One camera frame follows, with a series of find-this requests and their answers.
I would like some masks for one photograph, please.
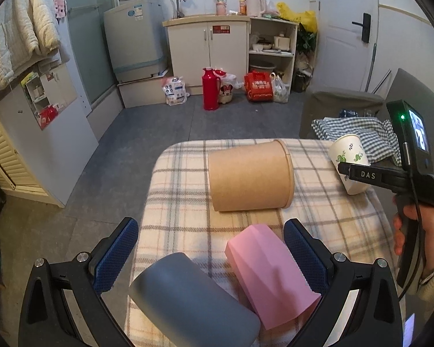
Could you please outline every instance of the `red thermos flask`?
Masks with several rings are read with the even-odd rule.
[[[218,78],[214,69],[204,68],[203,76],[203,100],[204,109],[213,111],[218,108],[218,94],[220,89],[220,78]]]

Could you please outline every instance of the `red sticker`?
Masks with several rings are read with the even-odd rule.
[[[214,34],[229,34],[230,26],[213,26],[212,31]]]

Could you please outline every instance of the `metal screw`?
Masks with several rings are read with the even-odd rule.
[[[34,266],[35,267],[40,267],[44,264],[45,260],[43,258],[37,258],[36,261],[34,262]]]
[[[77,255],[77,261],[79,261],[79,262],[85,262],[87,260],[88,260],[88,253],[87,252],[82,252],[82,253],[79,253]]]
[[[334,259],[338,262],[344,262],[346,258],[347,257],[344,253],[334,253]]]
[[[387,261],[384,258],[379,258],[378,259],[378,266],[387,267]]]

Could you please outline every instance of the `white door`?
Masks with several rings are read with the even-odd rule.
[[[247,73],[246,22],[209,22],[211,67],[236,75],[239,82]]]
[[[168,28],[174,76],[183,77],[187,86],[201,86],[203,68],[210,66],[207,22]]]
[[[364,91],[378,36],[378,0],[318,0],[318,53],[312,83]],[[361,40],[363,13],[371,15],[370,42]]]

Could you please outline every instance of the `red bag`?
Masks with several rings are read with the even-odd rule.
[[[272,81],[268,73],[252,71],[244,76],[244,87],[249,101],[273,100]]]

